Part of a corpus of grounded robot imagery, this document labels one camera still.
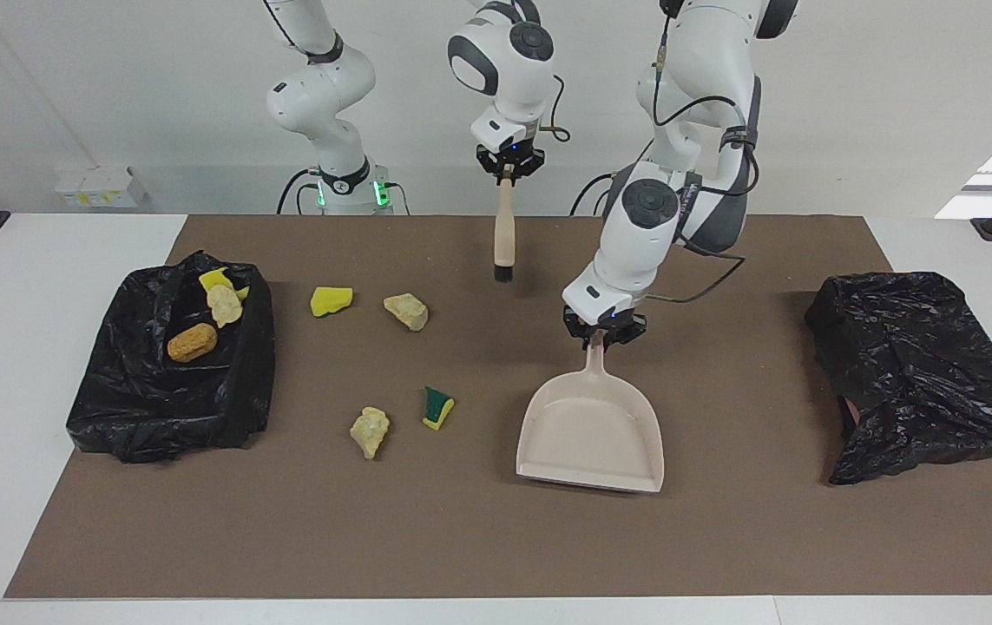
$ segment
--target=trash bag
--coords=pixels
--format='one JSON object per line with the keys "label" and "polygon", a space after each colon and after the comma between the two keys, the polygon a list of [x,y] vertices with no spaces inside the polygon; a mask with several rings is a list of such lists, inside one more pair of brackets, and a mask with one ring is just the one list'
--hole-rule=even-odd
{"label": "trash bag", "polygon": [[[241,320],[219,329],[213,352],[175,363],[168,340],[214,324],[198,278],[222,266],[234,288],[249,287]],[[80,451],[124,463],[238,447],[268,426],[275,372],[273,297],[256,266],[197,252],[179,265],[139,269],[122,282],[102,320],[68,434]]]}
{"label": "trash bag", "polygon": [[832,484],[992,457],[992,341],[939,273],[829,278],[805,315],[844,401]]}

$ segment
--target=brown table surface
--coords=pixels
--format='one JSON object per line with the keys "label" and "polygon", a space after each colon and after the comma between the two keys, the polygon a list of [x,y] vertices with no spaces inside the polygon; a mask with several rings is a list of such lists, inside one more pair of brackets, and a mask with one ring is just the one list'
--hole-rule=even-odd
{"label": "brown table surface", "polygon": [[[170,261],[206,249],[273,284],[268,431],[167,464],[72,455],[7,596],[992,594],[992,459],[825,485],[840,423],[802,316],[824,278],[889,269],[863,220],[753,217],[722,288],[641,308],[650,331],[608,367],[657,409],[653,496],[516,477],[532,392],[582,366],[560,292],[600,222],[520,219],[512,285],[491,226],[187,219]],[[727,266],[677,249],[654,290]],[[317,285],[356,288],[353,308],[314,319]],[[382,309],[401,292],[430,306],[423,332]],[[424,385],[457,399],[442,431],[420,423]],[[348,437],[367,405],[392,418],[376,462]]]}

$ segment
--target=green light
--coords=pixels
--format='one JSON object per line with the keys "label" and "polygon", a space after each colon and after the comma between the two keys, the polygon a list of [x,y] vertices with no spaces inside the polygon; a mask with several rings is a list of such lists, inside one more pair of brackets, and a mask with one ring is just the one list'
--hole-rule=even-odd
{"label": "green light", "polygon": [[376,202],[380,206],[388,206],[391,203],[391,194],[388,189],[384,188],[384,183],[380,181],[373,181],[372,186],[376,188]]}

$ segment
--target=beige dustpan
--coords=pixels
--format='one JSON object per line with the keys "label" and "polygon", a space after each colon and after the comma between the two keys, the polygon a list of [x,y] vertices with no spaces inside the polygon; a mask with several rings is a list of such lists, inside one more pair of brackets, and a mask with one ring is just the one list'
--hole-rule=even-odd
{"label": "beige dustpan", "polygon": [[599,333],[581,372],[542,385],[519,434],[523,477],[658,493],[666,475],[658,417],[637,388],[603,371]]}

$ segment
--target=open black trash bag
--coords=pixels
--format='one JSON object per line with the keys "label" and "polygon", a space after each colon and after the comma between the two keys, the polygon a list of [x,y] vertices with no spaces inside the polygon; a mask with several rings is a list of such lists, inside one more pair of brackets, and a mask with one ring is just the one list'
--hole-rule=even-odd
{"label": "open black trash bag", "polygon": [[[213,352],[175,363],[168,340],[214,325],[198,278],[222,266],[234,288],[249,287],[241,320],[219,329]],[[275,372],[273,296],[256,266],[197,252],[179,265],[140,269],[122,282],[102,320],[68,434],[79,450],[126,463],[238,447],[268,424]]]}
{"label": "open black trash bag", "polygon": [[992,456],[992,341],[953,282],[829,278],[805,321],[834,391],[860,411],[832,484]]}

